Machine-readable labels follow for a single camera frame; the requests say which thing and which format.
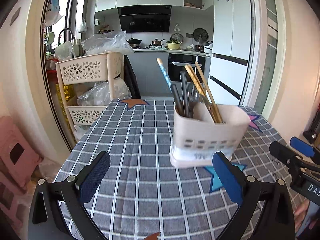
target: orange star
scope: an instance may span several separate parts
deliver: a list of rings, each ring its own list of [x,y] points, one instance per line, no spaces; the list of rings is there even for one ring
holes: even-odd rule
[[[122,99],[119,102],[127,104],[127,110],[134,106],[150,106],[150,104],[142,99]]]
[[[160,235],[160,232],[152,234],[151,236],[147,236],[145,239],[143,240],[158,240],[158,236]]]

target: stool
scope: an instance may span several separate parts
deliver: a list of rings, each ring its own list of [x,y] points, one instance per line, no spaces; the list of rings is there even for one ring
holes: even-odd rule
[[[0,118],[0,159],[21,188],[26,187],[42,161],[9,116]]]
[[[14,229],[19,229],[23,223],[26,206],[18,203],[20,190],[0,172],[0,208],[7,221]]]

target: white refrigerator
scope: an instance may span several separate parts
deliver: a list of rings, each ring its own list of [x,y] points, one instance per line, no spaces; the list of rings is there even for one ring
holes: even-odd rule
[[[218,104],[239,105],[251,48],[251,0],[214,0],[208,85]]]

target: tablecloth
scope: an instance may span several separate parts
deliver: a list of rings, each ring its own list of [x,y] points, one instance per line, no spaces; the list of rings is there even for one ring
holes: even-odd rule
[[[257,115],[252,108],[243,110]],[[216,239],[236,211],[223,188],[210,193],[212,175],[206,169],[171,166],[173,117],[173,101],[111,102],[57,174],[56,181],[62,181],[77,175],[100,151],[110,154],[110,169],[85,204],[108,239],[143,239],[156,232],[160,239]],[[231,162],[246,165],[245,175],[266,182],[283,178],[289,185],[286,167],[269,153],[272,141],[284,140],[263,117],[255,119],[258,130],[254,124],[248,128]],[[295,209],[304,197],[291,189],[289,194]],[[244,238],[251,235],[262,206],[258,204]],[[72,235],[81,239],[64,203],[61,210]]]

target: blue patterned chopstick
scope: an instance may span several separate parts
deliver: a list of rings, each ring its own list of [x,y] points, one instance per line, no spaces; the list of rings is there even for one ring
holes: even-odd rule
[[[162,74],[163,74],[163,76],[164,76],[164,78],[165,78],[165,80],[166,80],[166,82],[167,82],[167,84],[168,84],[168,87],[169,87],[170,90],[171,90],[171,87],[170,87],[170,86],[171,86],[171,80],[170,80],[167,72],[165,71],[165,69],[164,69],[164,67],[163,67],[163,62],[162,62],[162,60],[161,60],[160,58],[157,58],[157,62],[158,62],[158,64],[159,64],[159,67],[160,67],[160,69],[161,69],[161,71],[162,71]]]

